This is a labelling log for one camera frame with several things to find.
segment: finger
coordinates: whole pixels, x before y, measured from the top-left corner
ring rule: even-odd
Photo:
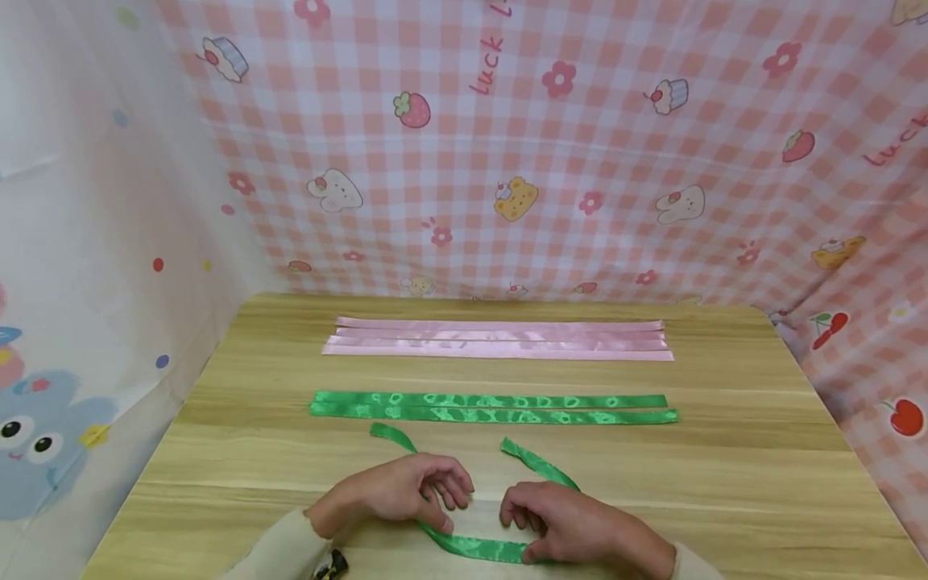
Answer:
[[[455,499],[455,503],[458,504],[459,508],[466,508],[470,504],[470,494],[461,487],[461,484],[453,477],[442,476],[438,479],[445,486],[451,496]]]
[[[424,463],[426,476],[448,473],[458,481],[464,491],[473,492],[473,480],[457,459],[431,453],[418,453],[416,457]]]
[[[507,489],[503,501],[499,504],[499,519],[503,525],[509,525],[512,522],[512,513],[516,508],[528,509],[545,520],[549,510],[539,493],[543,485],[537,482],[521,482]]]
[[[545,530],[545,522],[538,517],[538,514],[532,513],[531,511],[527,512],[528,523],[532,526],[532,529],[543,535]]]
[[[525,529],[525,525],[528,523],[528,516],[525,508],[516,508],[512,511],[512,519],[516,521],[516,525],[520,530]]]
[[[522,553],[522,563],[524,564],[534,564],[548,560],[553,560],[551,558],[551,543],[545,537],[529,544]]]
[[[442,532],[451,534],[455,529],[451,518],[445,515],[439,507],[438,502],[429,503],[424,499],[419,502],[419,509],[416,510],[416,520]]]
[[[445,500],[446,508],[454,509],[457,506],[455,503],[455,497],[451,495],[451,492],[448,491],[448,488],[445,487],[443,483],[432,481],[432,487],[434,487],[435,491],[442,495],[442,498]]]
[[[438,503],[438,497],[435,495],[435,490],[433,490],[432,486],[428,483],[422,484],[422,486],[419,488],[419,494],[429,503]]]

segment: white fabric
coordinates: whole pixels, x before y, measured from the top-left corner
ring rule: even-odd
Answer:
[[[0,380],[0,427],[11,406],[32,404],[28,396],[64,409],[52,416],[44,407],[47,425],[35,410],[36,430],[84,433],[79,409],[112,411],[112,421],[88,419],[111,422],[106,443],[88,448],[64,432],[45,465],[0,448],[4,579],[80,575],[238,306],[280,289],[242,227],[244,212],[219,211],[225,192],[207,184],[223,183],[225,171],[156,30],[130,35],[116,7],[0,3],[0,326],[22,331],[0,361],[54,377],[19,398]],[[147,8],[133,6],[143,21]],[[79,381],[70,406],[68,380],[53,370]],[[56,461],[60,500],[11,520],[21,504],[12,478],[48,490],[46,466]]]

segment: hand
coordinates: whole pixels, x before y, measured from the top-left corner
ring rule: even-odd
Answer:
[[[369,516],[391,522],[417,520],[450,534],[454,523],[438,505],[438,496],[448,509],[466,508],[471,493],[473,480],[457,459],[417,453],[342,480],[305,514],[316,533],[326,538]]]
[[[620,509],[553,482],[522,482],[506,491],[499,519],[541,535],[522,554],[537,561],[627,561],[655,580],[674,573],[677,551],[647,524]]]

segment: cartoon eye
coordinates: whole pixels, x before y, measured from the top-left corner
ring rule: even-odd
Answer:
[[[32,446],[26,452],[30,463],[42,465],[54,459],[64,446],[64,437],[61,433],[43,433],[32,441]]]
[[[35,421],[32,417],[17,415],[2,421],[0,424],[0,449],[19,447],[22,442],[32,435]]]

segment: pink ribbon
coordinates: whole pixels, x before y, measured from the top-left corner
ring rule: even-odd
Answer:
[[[505,348],[510,351],[665,351],[664,341],[422,341],[405,339],[370,339],[349,336],[332,336],[326,344],[337,346],[374,346],[405,349],[439,348],[462,351],[481,351],[486,347]]]
[[[534,358],[547,360],[647,360],[671,361],[670,351],[564,351],[512,349],[504,342],[482,342],[479,348],[444,348],[440,346],[341,346],[326,344],[322,354],[355,356],[443,356],[449,358]]]
[[[457,321],[457,320],[384,320],[339,316],[335,324],[353,329],[398,329],[398,330],[483,330],[509,332],[651,332],[664,329],[662,320],[652,322],[502,322]]]
[[[571,332],[571,331],[525,331],[506,330],[402,330],[402,329],[349,329],[335,330],[335,336],[359,339],[407,339],[423,341],[662,341],[664,332]]]

